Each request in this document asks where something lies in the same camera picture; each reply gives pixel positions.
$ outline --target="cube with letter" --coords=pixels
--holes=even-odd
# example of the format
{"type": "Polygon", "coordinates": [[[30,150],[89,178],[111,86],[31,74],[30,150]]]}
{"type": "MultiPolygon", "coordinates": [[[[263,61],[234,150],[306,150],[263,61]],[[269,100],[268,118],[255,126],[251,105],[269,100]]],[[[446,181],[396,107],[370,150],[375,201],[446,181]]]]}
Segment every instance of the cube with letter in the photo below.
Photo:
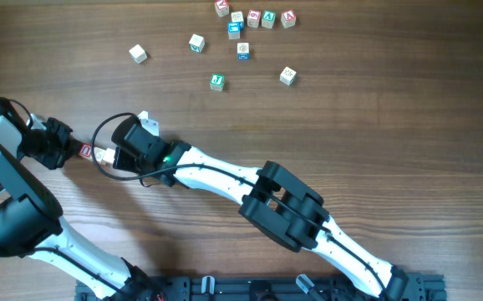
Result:
{"type": "Polygon", "coordinates": [[[222,91],[225,86],[225,76],[222,74],[212,74],[210,79],[210,89],[222,91]]]}
{"type": "Polygon", "coordinates": [[[262,27],[273,28],[274,23],[275,23],[275,13],[270,11],[265,11],[264,15],[262,16],[262,27]]]}
{"type": "Polygon", "coordinates": [[[260,11],[254,11],[254,10],[249,10],[249,13],[247,14],[247,26],[251,26],[252,28],[258,28],[260,25],[260,17],[262,15],[262,12],[260,11]]]}
{"type": "Polygon", "coordinates": [[[240,29],[243,29],[245,27],[245,20],[243,19],[242,12],[231,13],[231,18],[232,18],[232,22],[236,22],[240,24],[240,29]]]}
{"type": "Polygon", "coordinates": [[[228,38],[229,39],[240,38],[240,24],[238,22],[228,23],[228,38]]]}
{"type": "Polygon", "coordinates": [[[295,25],[296,20],[297,20],[297,16],[293,12],[293,10],[282,12],[281,22],[282,22],[282,26],[284,26],[284,28],[289,28],[289,27],[295,25]]]}
{"type": "Polygon", "coordinates": [[[200,53],[202,52],[202,49],[205,47],[205,39],[200,36],[200,35],[196,35],[194,34],[193,36],[191,36],[191,39],[190,39],[190,49],[197,52],[197,53],[200,53]]]}
{"type": "Polygon", "coordinates": [[[216,1],[216,13],[219,17],[225,17],[228,14],[229,6],[226,0],[216,1]]]}
{"type": "Polygon", "coordinates": [[[297,72],[286,67],[281,73],[281,81],[284,84],[290,85],[293,83],[293,80],[295,80],[296,75],[297,75],[297,72]]]}
{"type": "Polygon", "coordinates": [[[131,50],[129,50],[132,59],[137,64],[141,64],[145,59],[147,59],[147,53],[141,48],[139,44],[135,45],[131,50]]]}
{"type": "Polygon", "coordinates": [[[238,43],[238,59],[248,60],[250,57],[249,43],[238,43]]]}

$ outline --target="alphabet cube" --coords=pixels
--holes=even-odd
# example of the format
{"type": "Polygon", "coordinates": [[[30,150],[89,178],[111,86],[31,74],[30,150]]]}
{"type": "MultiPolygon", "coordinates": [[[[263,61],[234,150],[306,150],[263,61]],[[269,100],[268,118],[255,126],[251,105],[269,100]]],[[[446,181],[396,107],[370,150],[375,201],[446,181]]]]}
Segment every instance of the alphabet cube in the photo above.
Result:
{"type": "Polygon", "coordinates": [[[222,74],[212,74],[210,79],[210,89],[222,91],[225,86],[225,76],[222,74]]]}
{"type": "Polygon", "coordinates": [[[225,17],[228,14],[229,6],[226,0],[217,0],[215,6],[219,17],[225,17]]]}
{"type": "Polygon", "coordinates": [[[270,11],[265,11],[264,15],[262,16],[262,27],[273,28],[274,23],[275,23],[275,13],[270,11]]]}
{"type": "Polygon", "coordinates": [[[202,36],[196,35],[196,34],[191,36],[191,39],[190,39],[191,50],[197,53],[200,53],[204,47],[205,47],[205,39],[202,36]]]}
{"type": "Polygon", "coordinates": [[[238,43],[238,59],[248,60],[250,56],[249,43],[238,43]]]}
{"type": "Polygon", "coordinates": [[[258,25],[260,25],[261,15],[262,12],[260,11],[253,11],[252,9],[249,10],[249,13],[247,14],[247,25],[253,28],[258,28],[258,25]]]}
{"type": "Polygon", "coordinates": [[[245,27],[245,20],[243,19],[242,12],[231,13],[232,22],[238,22],[240,24],[240,29],[245,27]]]}
{"type": "Polygon", "coordinates": [[[296,75],[297,75],[297,72],[286,67],[281,73],[281,81],[284,84],[290,85],[293,83],[293,80],[295,80],[296,75]]]}
{"type": "MultiPolygon", "coordinates": [[[[87,159],[89,161],[93,161],[93,156],[91,155],[91,145],[87,143],[82,144],[82,148],[80,149],[79,155],[87,159]]],[[[106,165],[106,163],[113,164],[114,163],[114,156],[115,156],[115,150],[112,149],[100,149],[98,147],[94,148],[94,158],[97,159],[97,162],[100,165],[106,165]]]]}
{"type": "Polygon", "coordinates": [[[297,20],[297,16],[293,12],[293,10],[282,12],[281,22],[282,22],[282,26],[284,26],[284,28],[289,28],[289,27],[295,25],[296,20],[297,20]]]}
{"type": "Polygon", "coordinates": [[[228,38],[229,39],[240,38],[240,24],[238,22],[228,23],[228,38]]]}
{"type": "Polygon", "coordinates": [[[145,59],[147,59],[147,53],[141,48],[139,44],[135,45],[131,50],[129,50],[132,59],[137,64],[141,64],[145,59]]]}

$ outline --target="wooden table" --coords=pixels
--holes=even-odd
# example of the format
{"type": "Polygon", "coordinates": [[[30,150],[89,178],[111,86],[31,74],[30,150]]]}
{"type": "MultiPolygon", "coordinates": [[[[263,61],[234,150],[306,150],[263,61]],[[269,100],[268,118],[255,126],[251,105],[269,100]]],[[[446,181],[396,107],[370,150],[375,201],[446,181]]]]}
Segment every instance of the wooden table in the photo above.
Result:
{"type": "MultiPolygon", "coordinates": [[[[211,1],[0,7],[0,95],[84,140],[111,115],[148,110],[166,139],[238,165],[279,162],[370,252],[443,273],[450,300],[483,300],[483,2],[231,5],[292,8],[297,25],[277,20],[229,40],[229,17],[211,1]],[[190,51],[193,33],[206,39],[203,54],[190,51]],[[248,62],[236,59],[241,41],[248,62]],[[128,53],[137,43],[150,54],[141,65],[128,53]],[[292,87],[279,81],[286,66],[298,74],[292,87]],[[226,76],[223,92],[210,90],[212,73],[226,76]]],[[[337,273],[279,247],[211,193],[112,181],[79,158],[58,171],[23,163],[74,227],[148,273],[337,273]]],[[[58,269],[0,259],[0,300],[73,296],[58,269]]]]}

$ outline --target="black mounting bracket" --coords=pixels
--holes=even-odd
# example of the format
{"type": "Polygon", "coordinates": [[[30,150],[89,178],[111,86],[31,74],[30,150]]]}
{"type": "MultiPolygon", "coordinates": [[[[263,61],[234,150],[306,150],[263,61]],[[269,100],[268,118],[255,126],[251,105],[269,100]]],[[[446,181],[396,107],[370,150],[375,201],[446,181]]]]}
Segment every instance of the black mounting bracket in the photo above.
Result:
{"type": "Polygon", "coordinates": [[[315,248],[318,245],[318,229],[280,206],[272,210],[268,206],[268,197],[261,191],[273,194],[283,188],[281,201],[318,225],[322,225],[329,218],[328,211],[323,209],[323,199],[275,162],[266,162],[258,175],[260,177],[256,187],[248,196],[243,197],[239,213],[288,250],[299,252],[302,247],[315,248]]]}
{"type": "MultiPolygon", "coordinates": [[[[202,284],[209,277],[153,277],[150,280],[160,287],[165,300],[169,301],[316,301],[313,294],[302,291],[296,278],[215,278],[212,289],[203,291],[202,284]]],[[[447,301],[443,276],[407,273],[407,277],[414,281],[407,284],[401,300],[447,301]]],[[[313,291],[324,301],[379,301],[360,293],[343,275],[310,280],[313,291]]],[[[77,282],[75,293],[74,301],[100,301],[81,282],[77,282]]],[[[142,297],[132,301],[155,300],[142,297]]]]}

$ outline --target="black cable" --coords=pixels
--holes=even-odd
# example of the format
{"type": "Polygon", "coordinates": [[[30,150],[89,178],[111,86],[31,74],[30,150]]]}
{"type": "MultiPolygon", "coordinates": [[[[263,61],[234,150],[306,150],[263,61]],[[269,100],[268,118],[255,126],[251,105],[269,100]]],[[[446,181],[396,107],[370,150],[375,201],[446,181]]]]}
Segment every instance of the black cable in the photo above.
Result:
{"type": "Polygon", "coordinates": [[[379,277],[379,275],[374,271],[374,269],[368,263],[366,263],[361,257],[359,257],[353,251],[351,251],[350,249],[348,249],[347,247],[345,247],[342,243],[340,243],[339,241],[337,241],[334,238],[331,230],[329,230],[328,228],[326,228],[326,227],[324,227],[322,225],[318,225],[317,223],[313,222],[308,217],[305,217],[301,213],[297,212],[295,209],[291,208],[289,205],[286,205],[285,203],[283,203],[281,200],[278,199],[278,197],[274,196],[273,194],[267,193],[265,191],[259,191],[257,189],[257,186],[254,183],[252,183],[252,182],[244,179],[243,177],[236,176],[236,175],[234,175],[234,174],[232,174],[232,173],[230,173],[228,171],[224,171],[224,170],[222,170],[220,168],[217,168],[217,167],[214,167],[214,166],[206,166],[204,164],[197,164],[197,163],[193,163],[193,164],[183,164],[183,165],[179,165],[179,166],[166,167],[164,169],[161,169],[161,170],[158,170],[158,171],[152,171],[150,173],[147,173],[147,174],[144,174],[144,175],[139,175],[139,176],[115,176],[115,175],[112,175],[112,174],[108,173],[107,171],[103,170],[102,167],[100,167],[99,163],[97,162],[97,158],[94,156],[94,142],[95,142],[95,140],[97,138],[97,134],[99,133],[100,129],[102,129],[102,127],[104,125],[106,125],[111,120],[114,120],[114,119],[119,118],[121,116],[134,116],[135,118],[137,118],[137,115],[134,114],[134,113],[120,113],[120,114],[117,114],[117,115],[113,115],[113,116],[109,117],[107,120],[103,121],[97,127],[97,129],[94,131],[93,136],[91,138],[91,149],[93,150],[92,151],[93,163],[97,167],[97,169],[99,170],[99,172],[101,174],[107,176],[108,178],[111,178],[111,179],[114,179],[114,180],[118,180],[118,181],[133,181],[133,180],[140,180],[141,181],[142,179],[144,179],[146,177],[156,176],[156,175],[163,174],[163,173],[166,173],[166,172],[169,172],[169,171],[176,171],[176,170],[178,170],[180,168],[199,167],[199,168],[205,168],[205,169],[208,169],[208,170],[211,170],[211,171],[220,172],[221,174],[223,174],[225,176],[229,176],[229,177],[233,178],[234,180],[239,181],[240,183],[243,183],[243,184],[246,184],[248,186],[251,186],[252,188],[256,189],[258,193],[261,193],[264,196],[266,196],[267,198],[273,200],[274,202],[276,202],[278,204],[278,206],[280,206],[280,207],[288,210],[294,216],[303,219],[305,222],[307,222],[308,224],[310,224],[313,227],[316,227],[318,230],[321,230],[321,231],[326,232],[328,234],[328,238],[330,240],[332,240],[337,246],[339,246],[340,248],[342,248],[346,253],[348,253],[349,255],[351,255],[353,258],[355,258],[359,262],[361,262],[366,267],[366,269],[369,270],[372,273],[372,275],[374,276],[375,280],[377,281],[377,283],[379,284],[379,286],[381,287],[381,289],[382,289],[382,291],[384,293],[383,300],[385,300],[385,299],[390,300],[388,291],[386,290],[386,287],[384,286],[383,281],[381,280],[381,278],[379,277]]]}
{"type": "Polygon", "coordinates": [[[30,122],[28,123],[28,129],[30,130],[33,126],[33,118],[32,118],[32,115],[30,114],[30,111],[28,111],[28,109],[26,109],[26,107],[23,104],[19,103],[15,99],[8,99],[8,100],[13,102],[14,104],[17,104],[21,108],[23,108],[23,110],[26,112],[26,114],[28,114],[28,118],[30,120],[30,122]]]}

